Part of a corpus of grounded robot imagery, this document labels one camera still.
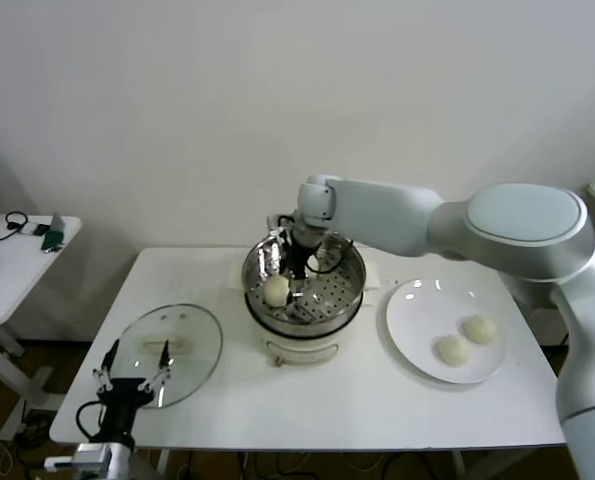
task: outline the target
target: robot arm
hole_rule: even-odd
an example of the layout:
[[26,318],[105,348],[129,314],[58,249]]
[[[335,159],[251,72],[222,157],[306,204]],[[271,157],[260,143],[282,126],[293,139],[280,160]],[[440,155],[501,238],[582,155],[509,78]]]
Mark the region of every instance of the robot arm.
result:
[[557,410],[581,478],[595,480],[595,236],[577,195],[505,184],[445,203],[428,189],[314,176],[295,220],[306,247],[335,231],[395,255],[472,260],[499,271],[519,300],[559,308],[570,353]]

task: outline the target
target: desk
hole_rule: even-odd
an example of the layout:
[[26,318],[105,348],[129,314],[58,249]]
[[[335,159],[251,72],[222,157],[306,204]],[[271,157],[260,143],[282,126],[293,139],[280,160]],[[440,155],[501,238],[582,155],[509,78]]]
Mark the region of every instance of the desk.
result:
[[[30,216],[29,221],[50,224],[51,219],[50,216]],[[74,217],[64,217],[64,223],[66,246],[81,228],[81,221]],[[9,233],[10,231],[6,230],[4,216],[0,215],[0,237]],[[20,234],[0,242],[0,344],[12,356],[20,356],[23,348],[2,325],[59,256],[58,253],[42,253],[41,243],[42,238]],[[35,378],[30,379],[0,354],[0,380],[17,392],[22,399],[29,401],[29,408],[44,407],[44,409],[57,410],[60,398],[50,396],[42,390],[50,373],[50,369],[42,367]],[[18,422],[21,417],[21,407],[19,402],[9,422],[2,428],[0,432],[2,440],[12,439],[13,430],[16,429],[13,418]]]
[[[355,332],[330,362],[274,367],[261,352],[233,271],[248,249],[151,248],[138,257],[52,424],[51,438],[83,442],[75,412],[95,399],[92,369],[131,322],[156,307],[196,303],[215,314],[224,349],[208,382],[161,410],[142,410],[138,446],[233,450],[422,450],[525,447],[563,443],[555,411],[556,378],[497,274],[437,256],[405,259],[361,249],[376,265],[382,301],[364,306]],[[503,325],[504,365],[489,380],[450,385],[421,375],[383,329],[395,282],[467,281]],[[96,430],[97,411],[82,415]]]

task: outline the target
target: wire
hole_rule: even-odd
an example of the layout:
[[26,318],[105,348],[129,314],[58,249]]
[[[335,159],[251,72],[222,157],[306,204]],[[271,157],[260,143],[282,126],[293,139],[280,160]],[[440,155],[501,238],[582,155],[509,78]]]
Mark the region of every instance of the wire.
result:
[[439,480],[437,475],[435,475],[433,468],[430,466],[430,462],[428,461],[428,459],[426,457],[424,457],[424,454],[419,452],[419,453],[417,453],[417,456],[419,457],[419,459],[422,461],[422,463],[426,467],[426,470],[428,471],[428,475],[430,475],[430,478],[432,478],[433,480]]
[[86,403],[80,405],[79,408],[77,409],[77,413],[75,413],[75,423],[77,424],[77,428],[79,429],[79,431],[81,433],[84,434],[84,436],[88,440],[90,440],[92,438],[92,435],[90,433],[88,433],[88,430],[86,430],[84,428],[84,426],[81,424],[81,419],[79,417],[81,416],[81,412],[83,412],[88,407],[92,407],[93,405],[101,405],[101,402],[99,400],[92,400],[90,402],[86,402]]
[[244,454],[244,459],[241,458],[241,453],[237,452],[237,458],[239,459],[239,466],[241,468],[241,475],[239,480],[246,480],[246,467],[248,466],[248,453]]
[[9,238],[10,238],[10,237],[12,237],[13,235],[16,235],[16,234],[18,234],[18,233],[19,233],[19,232],[21,232],[21,231],[23,230],[23,228],[24,228],[24,227],[25,227],[25,226],[28,224],[28,215],[26,215],[24,212],[20,212],[20,211],[18,211],[18,210],[14,210],[14,211],[12,211],[12,212],[8,212],[8,213],[6,214],[6,217],[5,217],[5,218],[6,218],[6,225],[8,225],[8,224],[10,224],[10,223],[13,223],[13,222],[10,220],[10,217],[11,217],[12,215],[19,215],[19,216],[21,216],[21,217],[23,218],[23,222],[21,222],[21,223],[19,223],[19,222],[14,222],[14,223],[16,224],[16,226],[15,226],[15,228],[13,229],[13,231],[12,231],[12,232],[10,232],[8,235],[5,235],[5,236],[3,236],[3,237],[0,237],[0,242],[1,242],[2,240],[7,240],[7,239],[9,239]]
[[179,470],[177,470],[177,480],[181,480],[182,474],[185,473],[184,470],[186,469],[190,471],[190,467],[187,463],[184,463],[181,467],[179,467]]
[[354,243],[355,243],[354,240],[350,241],[348,246],[344,249],[342,254],[339,256],[339,260],[337,260],[337,263],[335,265],[333,265],[331,268],[329,268],[328,270],[314,270],[310,265],[308,265],[308,262],[306,262],[306,268],[317,275],[327,275],[329,273],[333,273],[335,270],[337,270],[339,268],[341,263],[344,261],[344,258],[346,258],[346,254],[348,254],[348,252],[350,252],[350,250],[353,248]]
[[390,470],[390,466],[398,459],[400,458],[402,455],[404,455],[403,453],[396,453],[395,455],[393,455],[392,457],[390,457],[388,460],[386,460],[386,463],[384,463],[384,468],[381,471],[381,480],[386,480],[388,477],[388,472]]
[[281,454],[277,453],[275,456],[275,467],[277,469],[277,474],[273,475],[270,478],[277,478],[279,476],[291,476],[291,475],[314,475],[314,473],[297,472],[297,470],[299,468],[301,468],[301,466],[304,463],[306,463],[309,458],[310,458],[310,453],[302,453],[301,459],[299,459],[299,461],[293,467],[289,468],[288,470],[282,470],[281,469]]
[[253,470],[255,471],[255,476],[257,478],[260,478],[261,480],[270,480],[270,477],[267,477],[267,476],[259,473],[259,465],[257,464],[257,460],[259,459],[259,454],[253,453],[251,455],[253,455]]
[[[6,445],[4,445],[2,442],[0,442],[0,448],[2,450],[0,454],[0,475],[2,477],[6,477],[12,471],[15,460],[8,447],[6,447]],[[8,461],[8,468],[4,469],[4,462],[6,460]]]
[[368,465],[366,467],[360,467],[358,465],[355,465],[348,458],[346,458],[346,454],[344,452],[340,453],[340,456],[346,465],[348,465],[350,468],[352,468],[353,470],[355,470],[359,473],[372,472],[375,468],[377,468],[377,466],[381,462],[381,459],[384,458],[384,454],[380,453],[379,456],[377,457],[377,460],[375,460],[373,463],[371,463],[370,465]]

